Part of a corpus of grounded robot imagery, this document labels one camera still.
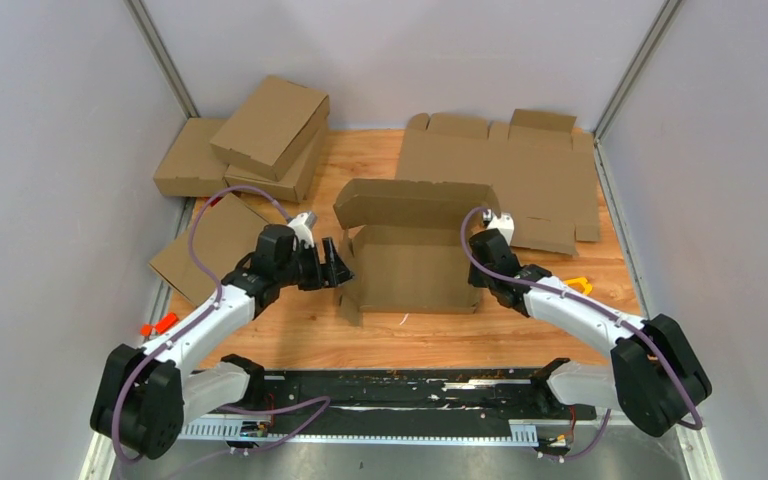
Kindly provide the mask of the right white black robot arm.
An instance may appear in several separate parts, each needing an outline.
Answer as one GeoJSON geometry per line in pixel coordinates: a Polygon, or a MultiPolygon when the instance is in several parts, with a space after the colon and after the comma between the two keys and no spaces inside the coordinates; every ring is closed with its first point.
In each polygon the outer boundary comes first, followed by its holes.
{"type": "Polygon", "coordinates": [[[676,425],[699,429],[699,405],[713,392],[707,373],[672,317],[644,318],[585,296],[549,270],[522,265],[503,234],[487,229],[464,241],[469,283],[503,307],[552,324],[602,354],[605,367],[564,361],[531,390],[544,417],[571,404],[618,409],[644,433],[676,425]]]}

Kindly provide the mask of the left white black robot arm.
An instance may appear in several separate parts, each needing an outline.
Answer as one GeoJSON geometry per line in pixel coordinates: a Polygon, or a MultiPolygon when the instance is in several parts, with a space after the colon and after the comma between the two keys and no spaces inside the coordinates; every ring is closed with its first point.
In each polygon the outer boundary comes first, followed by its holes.
{"type": "Polygon", "coordinates": [[[248,325],[295,287],[339,287],[354,274],[332,238],[315,245],[306,226],[269,224],[219,287],[189,316],[139,347],[121,344],[106,359],[91,410],[92,430],[138,458],[157,459],[184,427],[227,404],[243,413],[266,400],[261,367],[239,355],[199,364],[226,337],[248,325]]]}

